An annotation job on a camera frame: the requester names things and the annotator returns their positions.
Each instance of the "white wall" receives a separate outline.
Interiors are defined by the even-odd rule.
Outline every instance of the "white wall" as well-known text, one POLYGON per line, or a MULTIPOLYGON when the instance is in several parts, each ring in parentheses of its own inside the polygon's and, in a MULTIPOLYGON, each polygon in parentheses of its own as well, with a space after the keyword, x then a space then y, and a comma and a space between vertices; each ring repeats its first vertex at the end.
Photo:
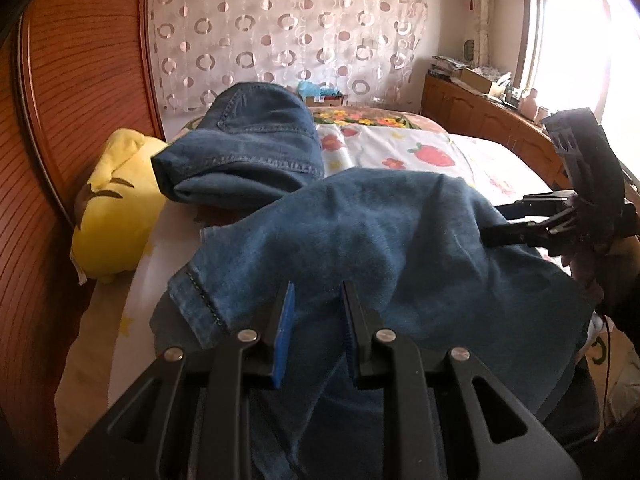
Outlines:
POLYGON ((505 71, 516 71, 520 54, 524 0, 494 0, 490 31, 491 63, 505 71))
POLYGON ((462 59, 469 30, 469 0, 427 0, 429 15, 424 34, 415 50, 414 69, 406 89, 412 104, 405 111, 418 112, 424 77, 431 67, 431 56, 451 56, 462 59))

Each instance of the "cabinet door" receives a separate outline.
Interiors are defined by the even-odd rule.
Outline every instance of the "cabinet door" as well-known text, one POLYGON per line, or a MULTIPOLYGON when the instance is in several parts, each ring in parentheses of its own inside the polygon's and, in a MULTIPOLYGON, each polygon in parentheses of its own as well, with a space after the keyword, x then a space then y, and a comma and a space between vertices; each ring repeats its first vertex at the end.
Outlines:
POLYGON ((440 122, 442 102, 444 100, 444 90, 439 81, 433 77, 427 77, 422 93, 422 115, 432 121, 440 122))
POLYGON ((559 160, 558 165, 555 170, 551 170, 550 181, 551 184, 547 182, 548 186, 554 191, 558 191, 561 189, 571 189, 571 183, 569 182, 569 177, 564 170, 564 165, 562 161, 559 160))
POLYGON ((482 100, 474 108, 469 135, 479 139, 492 140, 510 148, 510 137, 516 127, 514 119, 504 110, 482 100))
POLYGON ((441 125, 450 134, 473 137, 470 126, 472 113, 474 111, 474 96, 468 92, 465 92, 465 94, 456 92, 448 97, 446 106, 448 113, 447 117, 441 122, 441 125))
POLYGON ((549 187, 552 187, 554 183, 560 186, 566 184, 562 180, 558 182, 558 173, 561 171, 562 162, 551 140, 534 127, 523 124, 519 128, 513 151, 549 187))

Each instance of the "window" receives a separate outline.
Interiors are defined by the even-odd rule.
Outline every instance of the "window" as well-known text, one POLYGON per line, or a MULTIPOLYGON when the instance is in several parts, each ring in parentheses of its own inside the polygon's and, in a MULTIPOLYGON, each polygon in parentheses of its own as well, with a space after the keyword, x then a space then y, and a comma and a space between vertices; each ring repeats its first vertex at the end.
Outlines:
POLYGON ((640 17, 628 0, 530 0, 521 88, 550 110, 588 107, 640 176, 640 17))
POLYGON ((540 104, 602 113, 609 25, 603 0, 542 0, 539 53, 530 83, 538 89, 540 104))

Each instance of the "red flower print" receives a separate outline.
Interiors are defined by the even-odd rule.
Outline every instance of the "red flower print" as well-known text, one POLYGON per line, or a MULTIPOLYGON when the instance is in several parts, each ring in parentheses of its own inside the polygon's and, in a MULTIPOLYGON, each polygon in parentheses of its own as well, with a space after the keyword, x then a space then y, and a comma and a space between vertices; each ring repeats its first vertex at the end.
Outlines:
POLYGON ((390 170, 406 170, 402 160, 396 158, 388 158, 382 161, 382 165, 388 167, 390 170))
POLYGON ((340 148, 344 148, 344 144, 338 140, 334 134, 327 135, 322 138, 322 149, 328 152, 336 152, 340 148))
POLYGON ((507 195, 515 194, 513 187, 511 187, 511 184, 509 184, 508 182, 500 180, 499 178, 494 179, 492 177, 489 177, 489 182, 492 184, 492 186, 497 187, 504 194, 507 194, 507 195))
POLYGON ((396 121, 394 118, 385 117, 383 119, 378 119, 378 124, 380 126, 390 126, 392 128, 403 128, 401 123, 396 121))
POLYGON ((345 137, 354 137, 357 134, 359 134, 360 132, 356 129, 356 128, 343 128, 342 129, 342 134, 345 137))
POLYGON ((456 163, 453 159, 442 150, 439 150, 435 146, 425 146, 423 144, 416 144, 417 148, 407 150, 409 153, 413 153, 421 161, 438 166, 440 168, 449 168, 455 166, 456 163))

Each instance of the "curtain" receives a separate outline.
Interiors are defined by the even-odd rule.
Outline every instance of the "curtain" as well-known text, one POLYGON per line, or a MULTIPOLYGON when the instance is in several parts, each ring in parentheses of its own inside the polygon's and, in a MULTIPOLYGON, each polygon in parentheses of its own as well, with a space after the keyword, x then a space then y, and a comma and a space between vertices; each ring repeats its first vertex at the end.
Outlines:
POLYGON ((489 28, 494 0, 472 0, 474 6, 474 66, 491 65, 489 28))
POLYGON ((240 81, 302 80, 402 104, 426 0, 149 0, 159 105, 206 110, 240 81))

